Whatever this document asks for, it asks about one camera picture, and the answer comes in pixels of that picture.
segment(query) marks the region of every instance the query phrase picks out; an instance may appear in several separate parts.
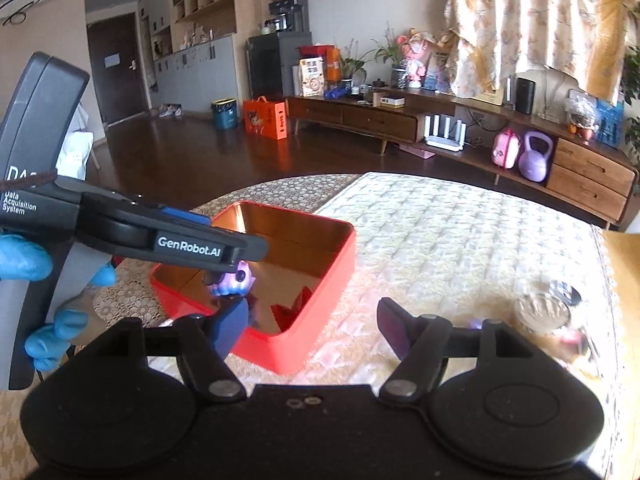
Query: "white quilted tablecloth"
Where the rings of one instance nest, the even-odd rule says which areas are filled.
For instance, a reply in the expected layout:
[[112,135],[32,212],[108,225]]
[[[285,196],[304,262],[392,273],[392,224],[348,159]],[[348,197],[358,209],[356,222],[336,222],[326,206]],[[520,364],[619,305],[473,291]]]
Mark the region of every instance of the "white quilted tablecloth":
[[[588,463],[601,476],[609,472],[618,439],[620,338],[598,228],[490,190],[391,174],[366,174],[317,213],[356,227],[356,272],[298,374],[278,376],[228,358],[248,388],[369,383],[377,390],[398,364],[376,327],[383,296],[414,315],[438,314],[465,326],[478,317],[510,320],[516,297],[562,279],[584,298],[599,354],[601,377],[589,386],[604,407],[606,428]],[[178,376],[173,360],[156,359],[154,367]]]

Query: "floral curtain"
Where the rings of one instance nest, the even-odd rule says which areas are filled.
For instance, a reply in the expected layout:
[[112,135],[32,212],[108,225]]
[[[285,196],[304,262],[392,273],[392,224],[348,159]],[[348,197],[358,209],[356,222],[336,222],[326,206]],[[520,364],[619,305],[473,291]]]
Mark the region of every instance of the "floral curtain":
[[553,68],[589,94],[616,102],[625,47],[635,43],[629,4],[448,0],[446,31],[422,36],[450,52],[451,90],[460,97],[495,91],[515,73]]

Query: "pink stuffed toy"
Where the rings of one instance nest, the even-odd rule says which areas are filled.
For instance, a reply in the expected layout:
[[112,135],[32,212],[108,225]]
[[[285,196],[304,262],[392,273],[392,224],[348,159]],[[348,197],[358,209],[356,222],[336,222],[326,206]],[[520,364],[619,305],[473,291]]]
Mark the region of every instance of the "pink stuffed toy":
[[402,45],[404,69],[409,79],[409,88],[420,88],[422,78],[427,75],[427,67],[422,59],[429,50],[428,42],[420,36],[414,36],[410,40],[406,36],[400,36],[398,44]]

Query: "blue glove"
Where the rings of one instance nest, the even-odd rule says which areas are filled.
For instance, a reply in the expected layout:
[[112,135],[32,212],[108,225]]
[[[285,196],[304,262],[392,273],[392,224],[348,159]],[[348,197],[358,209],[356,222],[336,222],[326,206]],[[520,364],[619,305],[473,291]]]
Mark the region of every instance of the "blue glove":
[[[0,280],[29,280],[39,282],[53,270],[51,257],[42,247],[18,235],[0,235]],[[101,268],[91,281],[93,286],[116,283],[111,264]],[[78,310],[61,308],[53,324],[37,329],[25,341],[24,349],[33,358],[36,370],[50,372],[71,346],[71,340],[86,328],[88,316]]]

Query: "screw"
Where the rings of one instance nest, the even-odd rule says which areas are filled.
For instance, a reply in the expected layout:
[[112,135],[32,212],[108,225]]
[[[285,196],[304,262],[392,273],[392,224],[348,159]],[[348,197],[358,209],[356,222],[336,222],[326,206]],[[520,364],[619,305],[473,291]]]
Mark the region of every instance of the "screw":
[[209,385],[209,391],[213,395],[215,395],[216,397],[225,397],[227,399],[235,397],[240,393],[241,390],[242,388],[240,387],[240,384],[228,379],[216,381]]
[[317,406],[318,404],[322,404],[322,399],[316,396],[306,397],[305,404],[308,404],[309,406]]
[[389,381],[385,384],[385,391],[394,397],[411,397],[418,390],[418,386],[405,380]]
[[300,399],[289,399],[287,402],[285,402],[285,404],[287,405],[287,407],[294,410],[300,410],[301,408],[305,407],[305,403]]

